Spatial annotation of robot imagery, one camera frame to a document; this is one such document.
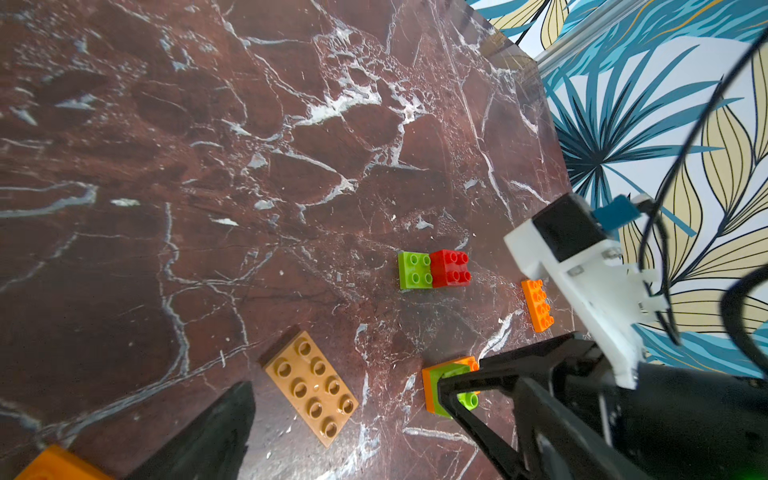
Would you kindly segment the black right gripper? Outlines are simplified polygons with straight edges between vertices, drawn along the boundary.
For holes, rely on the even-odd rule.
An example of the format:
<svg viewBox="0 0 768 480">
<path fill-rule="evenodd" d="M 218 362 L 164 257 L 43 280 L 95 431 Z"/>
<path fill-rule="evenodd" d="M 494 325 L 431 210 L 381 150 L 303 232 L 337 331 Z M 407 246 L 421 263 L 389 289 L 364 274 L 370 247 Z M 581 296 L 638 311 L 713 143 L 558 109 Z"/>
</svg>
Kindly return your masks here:
<svg viewBox="0 0 768 480">
<path fill-rule="evenodd" d="M 623 389 L 593 349 L 572 332 L 487 357 L 441 377 L 436 398 L 504 479 L 592 475 L 589 427 L 654 479 L 766 478 L 766 381 L 643 364 Z M 459 400 L 484 391 L 512 399 L 517 447 Z"/>
</svg>

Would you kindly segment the long green lego brick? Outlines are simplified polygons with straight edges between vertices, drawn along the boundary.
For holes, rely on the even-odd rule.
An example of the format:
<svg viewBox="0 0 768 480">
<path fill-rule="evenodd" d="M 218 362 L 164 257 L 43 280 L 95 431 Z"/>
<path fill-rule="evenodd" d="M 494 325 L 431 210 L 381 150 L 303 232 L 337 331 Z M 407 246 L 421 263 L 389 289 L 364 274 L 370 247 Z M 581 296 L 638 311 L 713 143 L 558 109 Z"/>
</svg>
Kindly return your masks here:
<svg viewBox="0 0 768 480">
<path fill-rule="evenodd" d="M 401 290 L 432 289 L 433 276 L 429 254 L 401 251 L 398 253 Z"/>
</svg>

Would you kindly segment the tan lego brick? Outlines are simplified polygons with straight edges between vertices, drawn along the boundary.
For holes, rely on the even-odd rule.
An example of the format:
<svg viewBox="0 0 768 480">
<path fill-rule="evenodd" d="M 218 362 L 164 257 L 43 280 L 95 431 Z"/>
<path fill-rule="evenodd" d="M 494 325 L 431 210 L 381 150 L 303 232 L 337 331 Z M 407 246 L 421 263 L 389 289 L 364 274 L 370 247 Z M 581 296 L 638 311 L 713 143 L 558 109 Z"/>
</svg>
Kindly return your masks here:
<svg viewBox="0 0 768 480">
<path fill-rule="evenodd" d="M 359 407 L 318 344 L 297 326 L 267 351 L 262 370 L 325 448 L 340 438 Z"/>
</svg>

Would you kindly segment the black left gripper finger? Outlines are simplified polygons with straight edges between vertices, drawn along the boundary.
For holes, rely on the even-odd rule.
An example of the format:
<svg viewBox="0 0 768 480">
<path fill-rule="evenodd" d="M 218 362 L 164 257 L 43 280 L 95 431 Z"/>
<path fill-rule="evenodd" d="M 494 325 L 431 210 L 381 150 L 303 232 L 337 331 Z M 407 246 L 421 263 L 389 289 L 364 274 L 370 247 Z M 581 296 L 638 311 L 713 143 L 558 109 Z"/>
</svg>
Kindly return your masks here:
<svg viewBox="0 0 768 480">
<path fill-rule="evenodd" d="M 236 479 L 255 413 L 252 383 L 234 384 L 128 477 Z"/>
</svg>

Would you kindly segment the red lego brick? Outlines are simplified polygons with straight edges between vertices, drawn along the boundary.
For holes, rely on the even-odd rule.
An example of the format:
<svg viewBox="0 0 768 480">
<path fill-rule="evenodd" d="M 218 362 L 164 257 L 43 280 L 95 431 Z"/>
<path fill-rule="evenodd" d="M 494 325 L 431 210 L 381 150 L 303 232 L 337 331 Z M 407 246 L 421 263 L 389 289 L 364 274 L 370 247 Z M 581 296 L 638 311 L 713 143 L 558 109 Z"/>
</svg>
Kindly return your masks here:
<svg viewBox="0 0 768 480">
<path fill-rule="evenodd" d="M 465 252 L 439 250 L 429 255 L 433 277 L 432 287 L 463 287 L 472 280 L 469 272 L 469 256 Z"/>
</svg>

